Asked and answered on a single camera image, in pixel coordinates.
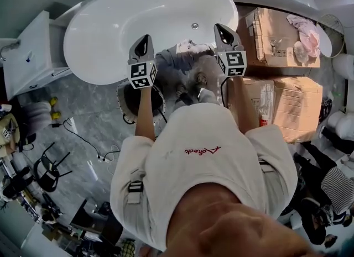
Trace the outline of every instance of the cardboard box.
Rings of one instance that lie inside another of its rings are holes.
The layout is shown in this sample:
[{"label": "cardboard box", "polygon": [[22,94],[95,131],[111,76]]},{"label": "cardboard box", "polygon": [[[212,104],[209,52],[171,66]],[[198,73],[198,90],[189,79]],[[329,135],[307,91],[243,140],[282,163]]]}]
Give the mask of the cardboard box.
[{"label": "cardboard box", "polygon": [[[305,142],[316,134],[322,102],[322,86],[308,77],[244,78],[259,117],[280,127],[287,143]],[[235,94],[227,85],[227,104],[237,120]]]},{"label": "cardboard box", "polygon": [[247,52],[249,66],[320,67],[320,58],[309,57],[305,65],[297,61],[294,44],[299,31],[287,20],[289,13],[257,8],[241,19],[237,33]]},{"label": "cardboard box", "polygon": [[316,134],[322,102],[322,86],[308,77],[275,78],[273,124],[288,143],[305,142]]}]

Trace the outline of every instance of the black stool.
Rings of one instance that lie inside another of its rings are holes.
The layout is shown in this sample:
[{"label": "black stool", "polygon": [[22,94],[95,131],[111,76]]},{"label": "black stool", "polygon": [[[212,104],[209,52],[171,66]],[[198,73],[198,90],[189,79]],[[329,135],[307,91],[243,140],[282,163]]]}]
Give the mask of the black stool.
[{"label": "black stool", "polygon": [[[57,164],[55,164],[56,161],[52,162],[51,160],[49,160],[49,158],[45,154],[45,152],[47,152],[54,144],[55,142],[53,142],[48,148],[44,150],[40,159],[38,159],[33,166],[34,177],[37,183],[39,184],[39,186],[46,192],[55,191],[58,185],[59,178],[72,172],[72,171],[68,171],[63,175],[61,175],[58,171],[58,166],[66,159],[67,156],[70,155],[70,152],[67,153]],[[38,165],[40,162],[46,169],[46,172],[41,177],[39,176],[38,173]]]}]

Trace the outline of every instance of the white bathtub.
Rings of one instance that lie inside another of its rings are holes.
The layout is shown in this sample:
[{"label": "white bathtub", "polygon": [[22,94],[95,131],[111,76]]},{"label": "white bathtub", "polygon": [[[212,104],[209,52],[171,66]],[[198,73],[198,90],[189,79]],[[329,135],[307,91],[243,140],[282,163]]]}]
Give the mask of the white bathtub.
[{"label": "white bathtub", "polygon": [[71,20],[64,55],[80,79],[115,83],[127,77],[129,49],[144,34],[152,36],[158,53],[183,39],[215,42],[215,23],[237,29],[233,0],[94,0]]}]

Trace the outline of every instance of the white cabinet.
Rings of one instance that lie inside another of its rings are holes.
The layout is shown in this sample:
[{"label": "white cabinet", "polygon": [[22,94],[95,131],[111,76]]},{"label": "white cabinet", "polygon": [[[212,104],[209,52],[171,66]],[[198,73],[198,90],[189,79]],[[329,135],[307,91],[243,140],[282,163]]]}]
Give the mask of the white cabinet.
[{"label": "white cabinet", "polygon": [[3,52],[8,100],[71,73],[63,52],[65,30],[53,24],[49,13],[43,11],[18,37],[19,48]]}]

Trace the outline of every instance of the gray pants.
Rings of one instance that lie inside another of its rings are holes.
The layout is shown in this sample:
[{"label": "gray pants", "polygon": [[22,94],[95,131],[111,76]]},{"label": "gray pants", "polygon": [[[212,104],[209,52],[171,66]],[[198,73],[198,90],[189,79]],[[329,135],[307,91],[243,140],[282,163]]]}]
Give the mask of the gray pants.
[{"label": "gray pants", "polygon": [[[199,103],[212,103],[220,105],[215,94],[205,88],[200,88],[197,99]],[[192,98],[187,93],[182,93],[175,103],[174,111],[180,107],[190,106],[192,104],[194,104]]]},{"label": "gray pants", "polygon": [[48,102],[29,104],[22,110],[28,121],[28,136],[41,131],[51,124],[51,106]]}]

